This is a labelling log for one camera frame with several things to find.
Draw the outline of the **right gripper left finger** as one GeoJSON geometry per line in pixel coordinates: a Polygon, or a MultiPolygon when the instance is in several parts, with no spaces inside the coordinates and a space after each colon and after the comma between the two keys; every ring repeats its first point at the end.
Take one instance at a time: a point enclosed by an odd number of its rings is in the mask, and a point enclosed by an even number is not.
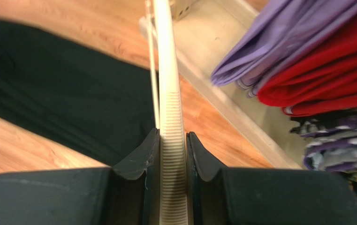
{"type": "Polygon", "coordinates": [[[113,167],[0,174],[0,225],[157,225],[160,133],[113,167]]]}

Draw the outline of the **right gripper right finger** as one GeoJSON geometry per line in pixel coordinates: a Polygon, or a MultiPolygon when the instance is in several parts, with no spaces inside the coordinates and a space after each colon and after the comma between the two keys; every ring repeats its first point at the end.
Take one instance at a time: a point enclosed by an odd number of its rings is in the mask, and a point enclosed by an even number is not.
{"type": "Polygon", "coordinates": [[[357,225],[357,198],[339,175],[228,167],[186,135],[196,225],[357,225]]]}

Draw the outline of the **cream plastic hanger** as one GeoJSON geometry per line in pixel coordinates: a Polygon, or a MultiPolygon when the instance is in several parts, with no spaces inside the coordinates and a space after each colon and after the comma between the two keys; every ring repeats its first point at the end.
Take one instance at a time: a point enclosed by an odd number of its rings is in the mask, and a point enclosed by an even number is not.
{"type": "Polygon", "coordinates": [[[187,225],[186,149],[170,4],[147,0],[145,10],[154,117],[160,131],[160,224],[187,225]]]}

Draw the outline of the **black trousers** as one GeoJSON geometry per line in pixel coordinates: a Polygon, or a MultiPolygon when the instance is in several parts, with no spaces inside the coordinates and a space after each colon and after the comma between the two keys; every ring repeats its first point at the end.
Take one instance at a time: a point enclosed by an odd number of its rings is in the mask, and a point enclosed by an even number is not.
{"type": "Polygon", "coordinates": [[[43,30],[0,21],[0,117],[106,165],[155,127],[150,73],[43,30]]]}

